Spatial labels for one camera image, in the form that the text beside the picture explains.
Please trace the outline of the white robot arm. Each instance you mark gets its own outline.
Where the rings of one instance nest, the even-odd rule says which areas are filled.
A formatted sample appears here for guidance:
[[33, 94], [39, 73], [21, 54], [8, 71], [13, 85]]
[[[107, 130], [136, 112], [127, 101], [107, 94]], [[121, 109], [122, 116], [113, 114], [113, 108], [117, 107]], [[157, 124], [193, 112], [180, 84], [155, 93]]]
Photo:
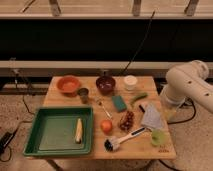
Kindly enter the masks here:
[[213, 85], [206, 82], [209, 68], [206, 63], [194, 60], [170, 68], [166, 73], [167, 84], [160, 93], [160, 100], [167, 121], [190, 98], [213, 114]]

